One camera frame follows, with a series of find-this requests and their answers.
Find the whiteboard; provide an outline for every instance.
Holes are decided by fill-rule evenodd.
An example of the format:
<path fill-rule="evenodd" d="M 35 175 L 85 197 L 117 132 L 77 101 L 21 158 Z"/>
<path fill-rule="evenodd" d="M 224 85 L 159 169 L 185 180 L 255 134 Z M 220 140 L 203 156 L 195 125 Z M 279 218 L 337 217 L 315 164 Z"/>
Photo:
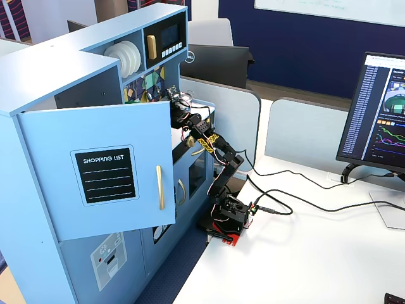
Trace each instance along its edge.
<path fill-rule="evenodd" d="M 254 7 L 405 27 L 405 0 L 255 0 Z"/>

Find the blue carpet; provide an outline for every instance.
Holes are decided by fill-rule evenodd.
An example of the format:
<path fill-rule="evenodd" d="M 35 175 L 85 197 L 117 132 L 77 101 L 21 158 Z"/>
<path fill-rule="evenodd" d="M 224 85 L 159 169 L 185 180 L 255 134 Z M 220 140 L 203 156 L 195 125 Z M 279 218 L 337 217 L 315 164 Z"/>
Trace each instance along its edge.
<path fill-rule="evenodd" d="M 6 261 L 4 260 L 4 257 L 0 251 L 0 274 L 3 272 L 4 269 L 6 269 L 6 267 L 7 267 Z"/>
<path fill-rule="evenodd" d="M 135 304 L 171 304 L 205 250 L 206 232 L 192 224 Z"/>

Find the robotic arm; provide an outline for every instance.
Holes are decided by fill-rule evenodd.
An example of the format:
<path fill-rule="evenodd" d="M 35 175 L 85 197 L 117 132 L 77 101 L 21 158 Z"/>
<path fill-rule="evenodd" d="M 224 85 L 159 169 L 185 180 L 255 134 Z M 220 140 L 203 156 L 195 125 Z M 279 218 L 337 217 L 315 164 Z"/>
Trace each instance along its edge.
<path fill-rule="evenodd" d="M 249 220 L 250 206 L 246 206 L 237 198 L 228 194 L 225 185 L 235 174 L 244 159 L 237 154 L 221 135 L 214 132 L 211 124 L 203 120 L 200 114 L 190 113 L 191 105 L 184 98 L 188 94 L 177 92 L 174 86 L 166 91 L 170 100 L 171 127 L 185 131 L 190 130 L 190 136 L 196 139 L 223 166 L 221 173 L 209 187 L 207 194 L 210 203 L 214 204 L 211 212 L 213 227 L 221 234 L 220 237 L 235 246 Z M 189 107 L 189 111 L 181 109 L 180 105 Z"/>

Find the digital display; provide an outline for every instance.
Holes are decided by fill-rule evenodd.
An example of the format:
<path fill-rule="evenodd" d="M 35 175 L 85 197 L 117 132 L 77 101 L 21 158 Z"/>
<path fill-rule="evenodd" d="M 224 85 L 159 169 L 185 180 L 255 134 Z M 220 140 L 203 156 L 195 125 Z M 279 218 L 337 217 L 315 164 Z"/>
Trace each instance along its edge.
<path fill-rule="evenodd" d="M 405 59 L 366 57 L 338 156 L 405 168 Z"/>
<path fill-rule="evenodd" d="M 178 24 L 162 30 L 162 49 L 167 49 L 171 45 L 176 44 L 178 41 L 180 41 Z"/>

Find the white wall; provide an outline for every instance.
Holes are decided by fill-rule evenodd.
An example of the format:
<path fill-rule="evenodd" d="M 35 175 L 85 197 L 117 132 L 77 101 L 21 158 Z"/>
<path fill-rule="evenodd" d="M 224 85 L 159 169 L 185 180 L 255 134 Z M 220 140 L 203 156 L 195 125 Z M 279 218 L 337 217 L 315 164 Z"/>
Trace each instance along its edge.
<path fill-rule="evenodd" d="M 218 19 L 219 0 L 191 0 L 191 20 Z"/>
<path fill-rule="evenodd" d="M 97 23 L 94 0 L 22 0 L 34 44 L 69 33 L 67 20 Z"/>

